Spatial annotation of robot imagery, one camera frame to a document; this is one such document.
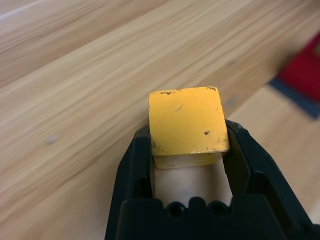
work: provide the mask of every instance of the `wooden table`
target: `wooden table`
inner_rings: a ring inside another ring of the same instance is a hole
[[[318,0],[1,1],[0,238],[104,239],[148,94],[193,86],[219,88],[320,223],[319,120],[264,86],[319,19]],[[156,197],[229,201],[221,167],[157,171]]]

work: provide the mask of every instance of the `yellow cube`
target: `yellow cube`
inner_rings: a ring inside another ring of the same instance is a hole
[[[213,164],[229,149],[216,87],[151,93],[149,126],[152,155],[160,169]]]

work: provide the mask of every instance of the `red object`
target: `red object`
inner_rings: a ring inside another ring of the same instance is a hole
[[[320,102],[320,33],[280,72],[279,78]]]

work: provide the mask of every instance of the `clamp jaw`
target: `clamp jaw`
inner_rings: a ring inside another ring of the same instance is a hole
[[[163,207],[155,196],[149,126],[136,132],[116,174],[106,240],[320,239],[272,157],[239,123],[226,120],[230,151],[223,158],[232,201],[206,206],[193,197]]]

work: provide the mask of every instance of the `table surface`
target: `table surface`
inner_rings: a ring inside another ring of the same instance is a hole
[[[218,87],[320,223],[320,122],[266,85],[319,19],[318,0],[1,1],[0,238],[104,239],[148,94],[194,86]],[[155,175],[165,205],[231,199],[221,162]]]

